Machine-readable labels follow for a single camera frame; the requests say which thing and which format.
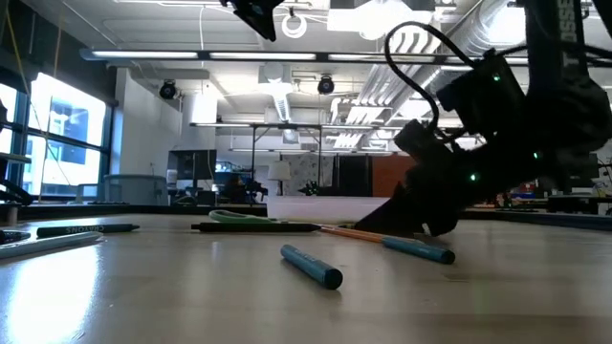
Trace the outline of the silver grey pen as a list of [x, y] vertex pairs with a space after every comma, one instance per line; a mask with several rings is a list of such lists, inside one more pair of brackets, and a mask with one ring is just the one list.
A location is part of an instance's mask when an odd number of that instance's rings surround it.
[[35, 241], [24, 241], [0, 246], [0, 259], [35, 254], [46, 250], [77, 246], [95, 242], [103, 236], [100, 232], [83, 232]]

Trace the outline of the black monitor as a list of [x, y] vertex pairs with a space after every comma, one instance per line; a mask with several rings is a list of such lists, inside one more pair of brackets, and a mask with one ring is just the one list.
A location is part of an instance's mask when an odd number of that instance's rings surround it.
[[216, 156], [216, 150], [173, 150], [167, 168], [177, 171], [178, 180], [213, 180]]

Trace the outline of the black pen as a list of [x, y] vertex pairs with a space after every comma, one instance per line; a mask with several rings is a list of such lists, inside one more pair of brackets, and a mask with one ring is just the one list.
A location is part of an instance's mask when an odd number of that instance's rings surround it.
[[16, 230], [0, 230], [0, 245], [25, 241], [30, 238], [31, 234], [29, 232], [22, 232]]

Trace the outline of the green-handled scissors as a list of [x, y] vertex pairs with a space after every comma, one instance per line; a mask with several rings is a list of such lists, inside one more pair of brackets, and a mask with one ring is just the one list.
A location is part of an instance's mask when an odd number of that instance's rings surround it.
[[210, 211], [208, 216], [212, 221], [223, 224], [278, 224], [275, 219], [219, 209]]

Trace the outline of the white ceiling light panel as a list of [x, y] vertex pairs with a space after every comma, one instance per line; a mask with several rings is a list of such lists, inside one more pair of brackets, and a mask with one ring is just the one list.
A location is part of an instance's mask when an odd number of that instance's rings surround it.
[[330, 0], [326, 29], [377, 40], [406, 21], [428, 24], [435, 0]]

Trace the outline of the orange pencil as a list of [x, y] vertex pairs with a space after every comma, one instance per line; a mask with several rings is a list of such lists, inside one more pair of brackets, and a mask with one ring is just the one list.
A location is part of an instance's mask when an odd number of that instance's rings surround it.
[[348, 229], [348, 228], [341, 228], [341, 227], [321, 226], [319, 230], [327, 234], [332, 234], [332, 235], [337, 235], [337, 236], [342, 236], [342, 237], [347, 237], [347, 238], [352, 238], [352, 239], [358, 239], [358, 240], [368, 241], [372, 243], [379, 243], [379, 244], [382, 242], [382, 239], [383, 239], [383, 237], [378, 234], [361, 232], [361, 231]]

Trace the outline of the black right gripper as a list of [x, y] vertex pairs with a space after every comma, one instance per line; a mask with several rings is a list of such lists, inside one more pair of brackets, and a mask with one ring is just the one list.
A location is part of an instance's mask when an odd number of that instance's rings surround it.
[[456, 140], [442, 140], [419, 120], [408, 122], [394, 138], [415, 161], [382, 205], [355, 224], [355, 229], [379, 234], [428, 233], [432, 237], [453, 231], [458, 213], [475, 203], [470, 183], [480, 180], [472, 169], [480, 146], [464, 148]]

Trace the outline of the large window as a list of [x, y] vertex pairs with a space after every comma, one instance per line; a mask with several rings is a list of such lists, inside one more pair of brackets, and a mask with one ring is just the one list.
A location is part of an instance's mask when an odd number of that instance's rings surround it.
[[27, 92], [0, 83], [0, 152], [24, 156], [6, 178], [36, 199], [68, 198], [96, 184], [108, 169], [112, 109], [103, 101], [40, 73]]

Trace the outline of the dark crayon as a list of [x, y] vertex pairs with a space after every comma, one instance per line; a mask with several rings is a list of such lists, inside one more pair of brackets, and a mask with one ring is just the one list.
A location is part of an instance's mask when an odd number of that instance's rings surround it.
[[47, 226], [36, 231], [38, 238], [51, 238], [87, 232], [121, 233], [131, 232], [140, 227], [132, 224], [90, 225], [90, 226]]

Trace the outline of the orange partition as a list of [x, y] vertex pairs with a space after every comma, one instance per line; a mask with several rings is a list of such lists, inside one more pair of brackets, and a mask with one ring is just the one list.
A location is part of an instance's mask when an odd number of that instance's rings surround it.
[[416, 161], [409, 156], [390, 155], [372, 158], [372, 195], [391, 197], [398, 183], [404, 183], [405, 172]]

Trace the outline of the white table lamp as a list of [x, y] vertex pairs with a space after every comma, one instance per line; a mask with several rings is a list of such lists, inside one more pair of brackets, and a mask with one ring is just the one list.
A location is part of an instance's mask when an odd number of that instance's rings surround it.
[[268, 180], [276, 182], [276, 195], [282, 196], [284, 183], [291, 180], [291, 166], [287, 161], [274, 161], [269, 165]]

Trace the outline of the clear plastic supply box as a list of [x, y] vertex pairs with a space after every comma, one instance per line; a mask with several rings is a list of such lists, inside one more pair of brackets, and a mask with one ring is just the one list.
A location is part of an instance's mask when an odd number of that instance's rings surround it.
[[386, 201], [388, 198], [273, 196], [267, 201], [267, 214], [277, 220], [348, 224], [361, 220]]

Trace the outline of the long ceiling light bar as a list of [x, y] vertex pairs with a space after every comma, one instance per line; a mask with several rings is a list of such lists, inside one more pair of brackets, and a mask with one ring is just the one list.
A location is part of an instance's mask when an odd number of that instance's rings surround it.
[[[81, 49], [80, 56], [88, 61], [223, 61], [223, 62], [299, 62], [299, 63], [355, 63], [380, 64], [383, 54], [338, 53], [283, 53], [261, 51], [147, 51], [147, 50], [91, 50]], [[449, 54], [392, 54], [392, 59], [405, 65], [467, 65], [459, 57]], [[527, 66], [526, 56], [506, 57], [511, 66]]]

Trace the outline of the dark brown pencil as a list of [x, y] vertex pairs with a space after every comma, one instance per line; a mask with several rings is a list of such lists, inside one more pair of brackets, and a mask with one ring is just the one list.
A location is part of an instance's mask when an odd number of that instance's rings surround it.
[[307, 233], [319, 230], [320, 226], [291, 223], [200, 223], [191, 228], [206, 233]]

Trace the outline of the silver ventilation duct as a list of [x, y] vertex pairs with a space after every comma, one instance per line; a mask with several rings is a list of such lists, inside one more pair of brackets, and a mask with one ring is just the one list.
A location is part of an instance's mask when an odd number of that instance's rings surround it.
[[[504, 50], [522, 44], [525, 42], [525, 14], [523, 9], [510, 5], [513, 1], [469, 0], [470, 8], [443, 33], [469, 56], [480, 55], [491, 48]], [[447, 54], [449, 49], [429, 32], [418, 27], [405, 27], [392, 35], [390, 51], [396, 54]], [[450, 66], [402, 65], [400, 69], [431, 95], [459, 75]], [[382, 63], [372, 67], [357, 102], [399, 107], [418, 95]]]

